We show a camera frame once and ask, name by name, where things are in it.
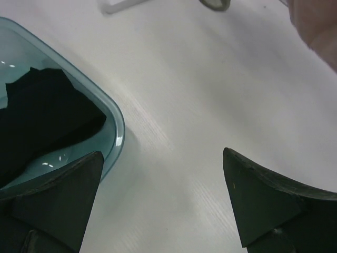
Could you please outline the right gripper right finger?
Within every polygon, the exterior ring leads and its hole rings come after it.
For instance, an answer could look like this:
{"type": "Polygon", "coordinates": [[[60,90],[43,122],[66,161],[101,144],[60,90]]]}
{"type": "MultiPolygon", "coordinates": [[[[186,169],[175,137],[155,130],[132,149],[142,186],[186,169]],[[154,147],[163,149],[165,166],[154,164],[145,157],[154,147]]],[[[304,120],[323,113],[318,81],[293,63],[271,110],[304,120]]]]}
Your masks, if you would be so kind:
{"type": "Polygon", "coordinates": [[[230,148],[223,171],[248,252],[336,252],[336,193],[269,170],[230,148]]]}

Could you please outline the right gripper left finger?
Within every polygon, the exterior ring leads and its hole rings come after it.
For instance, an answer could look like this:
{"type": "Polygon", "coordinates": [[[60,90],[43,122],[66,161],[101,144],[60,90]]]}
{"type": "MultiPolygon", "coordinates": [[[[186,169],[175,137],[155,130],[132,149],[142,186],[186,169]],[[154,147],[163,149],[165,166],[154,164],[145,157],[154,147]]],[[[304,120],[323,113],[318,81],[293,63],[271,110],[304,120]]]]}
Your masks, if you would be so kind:
{"type": "Polygon", "coordinates": [[[1,190],[1,252],[79,252],[101,180],[103,155],[1,190]]]}

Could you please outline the black underwear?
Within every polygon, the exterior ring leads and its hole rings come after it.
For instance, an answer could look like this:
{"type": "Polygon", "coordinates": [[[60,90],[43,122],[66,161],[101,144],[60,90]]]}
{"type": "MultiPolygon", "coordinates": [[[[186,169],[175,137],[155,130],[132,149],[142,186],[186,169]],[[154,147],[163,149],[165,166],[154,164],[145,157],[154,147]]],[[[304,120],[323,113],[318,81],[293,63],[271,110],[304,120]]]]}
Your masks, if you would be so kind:
{"type": "Polygon", "coordinates": [[[61,69],[32,67],[5,88],[1,187],[19,177],[32,160],[85,141],[106,121],[106,115],[73,87],[61,69]]]}

